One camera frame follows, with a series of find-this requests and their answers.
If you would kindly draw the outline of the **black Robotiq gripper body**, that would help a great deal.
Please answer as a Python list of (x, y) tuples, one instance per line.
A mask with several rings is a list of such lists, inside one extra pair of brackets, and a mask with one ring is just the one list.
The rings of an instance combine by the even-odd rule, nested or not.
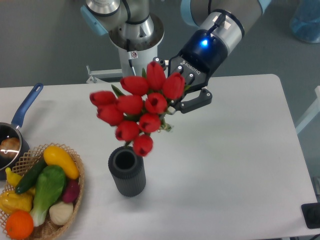
[(221, 63), (227, 58), (225, 44), (205, 29), (197, 30), (178, 54), (169, 60), (168, 74), (177, 71), (185, 78), (190, 91), (198, 91), (208, 85), (208, 81)]

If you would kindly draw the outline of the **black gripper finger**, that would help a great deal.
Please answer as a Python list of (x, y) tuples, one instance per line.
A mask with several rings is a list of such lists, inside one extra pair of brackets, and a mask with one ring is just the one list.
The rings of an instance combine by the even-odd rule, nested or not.
[(176, 112), (186, 114), (199, 108), (202, 108), (206, 105), (209, 105), (212, 102), (212, 99), (212, 93), (208, 89), (202, 88), (199, 92), (199, 95), (193, 99), (187, 101), (171, 102), (167, 109), (167, 114), (173, 115)]
[(155, 57), (151, 63), (152, 75), (169, 75), (169, 67), (166, 61)]

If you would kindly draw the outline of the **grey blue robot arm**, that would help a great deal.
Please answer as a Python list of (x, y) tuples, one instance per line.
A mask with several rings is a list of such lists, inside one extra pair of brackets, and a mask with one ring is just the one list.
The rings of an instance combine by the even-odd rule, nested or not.
[(268, 0), (183, 0), (180, 13), (196, 27), (195, 33), (177, 55), (159, 58), (158, 45), (164, 37), (162, 21), (150, 12), (147, 0), (88, 0), (80, 12), (87, 25), (100, 36), (108, 35), (117, 47), (121, 68), (89, 71), (90, 79), (141, 75), (151, 61), (168, 75), (180, 73), (188, 92), (199, 96), (175, 100), (170, 113), (188, 113), (211, 103), (207, 90), (210, 77), (230, 55), (269, 6)]

